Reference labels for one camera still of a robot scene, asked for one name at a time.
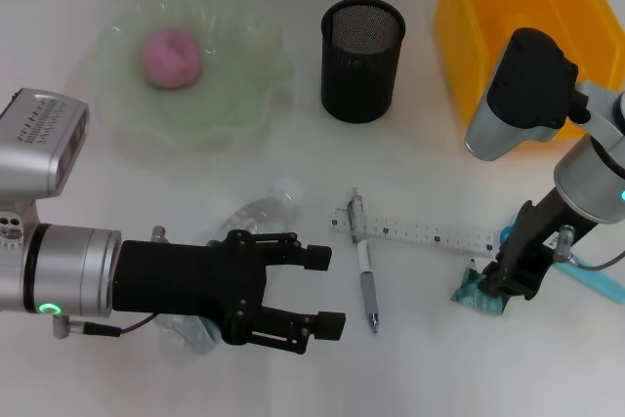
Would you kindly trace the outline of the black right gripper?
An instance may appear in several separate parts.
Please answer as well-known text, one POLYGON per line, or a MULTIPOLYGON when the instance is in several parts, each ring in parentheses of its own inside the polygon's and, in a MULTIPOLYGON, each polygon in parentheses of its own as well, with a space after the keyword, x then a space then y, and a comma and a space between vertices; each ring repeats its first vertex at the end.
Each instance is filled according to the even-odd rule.
POLYGON ((480 291, 533 299, 554 262, 554 249, 545 242, 563 226, 573 227, 578 241, 594 228, 594 222, 575 212, 555 188, 536 205, 527 200, 495 260, 482 272, 480 291))

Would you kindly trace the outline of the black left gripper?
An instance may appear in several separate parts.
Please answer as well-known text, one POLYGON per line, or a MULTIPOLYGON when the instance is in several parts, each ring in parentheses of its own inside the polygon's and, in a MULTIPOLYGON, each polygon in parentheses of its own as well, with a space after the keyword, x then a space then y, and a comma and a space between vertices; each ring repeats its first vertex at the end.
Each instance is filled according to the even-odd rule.
POLYGON ((327 271, 331 256, 329 246, 303 246, 295 232, 234 230, 212 246, 126 240, 114 272, 114 309, 202 316, 219 326, 230 345, 304 354, 310 338, 339 341, 346 315, 262 307, 265 266, 327 271))

